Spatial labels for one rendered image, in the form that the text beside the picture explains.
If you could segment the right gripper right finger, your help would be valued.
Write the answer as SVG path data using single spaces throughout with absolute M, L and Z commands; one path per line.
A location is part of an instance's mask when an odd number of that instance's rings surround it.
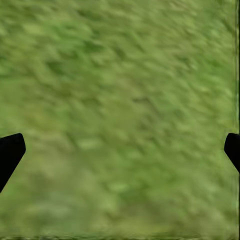
M 229 133 L 227 135 L 224 151 L 235 165 L 240 173 L 240 135 L 235 133 Z

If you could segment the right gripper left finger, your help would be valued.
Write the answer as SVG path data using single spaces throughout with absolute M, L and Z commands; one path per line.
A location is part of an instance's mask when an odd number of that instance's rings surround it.
M 0 193 L 26 152 L 21 133 L 0 138 Z

